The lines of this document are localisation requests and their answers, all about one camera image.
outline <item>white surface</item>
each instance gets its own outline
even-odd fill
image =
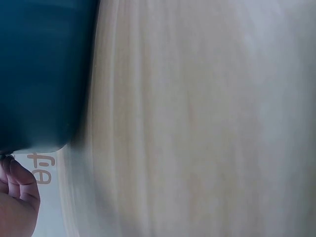
[[[48,162],[44,159],[38,160],[38,169],[46,170],[51,174],[51,182],[49,184],[39,184],[39,194],[41,205],[39,209],[39,218],[33,237],[65,237],[63,215],[61,210],[60,196],[58,190],[57,177],[57,160],[56,153],[42,154],[53,157],[56,161],[55,165],[49,164],[48,167],[40,167],[40,162]],[[15,158],[29,171],[34,171],[34,160],[27,158],[27,155],[15,155]],[[48,180],[48,176],[44,175],[44,180]]]

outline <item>hand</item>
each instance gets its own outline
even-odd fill
[[[0,236],[31,237],[40,195],[34,175],[13,156],[0,161]]]

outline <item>beige surface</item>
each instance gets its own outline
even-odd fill
[[[81,237],[316,235],[316,2],[103,0],[59,153]]]

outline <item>teal plastic container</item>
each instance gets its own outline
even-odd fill
[[[75,133],[97,3],[0,1],[0,154],[56,151]]]

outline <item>finger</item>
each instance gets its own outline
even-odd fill
[[[8,178],[3,169],[3,160],[0,160],[0,193],[9,193]]]
[[[40,194],[34,175],[16,160],[10,163],[10,172],[20,185],[20,199],[27,202],[38,213],[40,208]]]
[[[20,185],[12,177],[11,171],[10,171],[10,164],[12,160],[14,160],[13,156],[7,156],[3,161],[3,169],[8,178],[8,186],[9,186],[8,194],[13,198],[20,198]]]

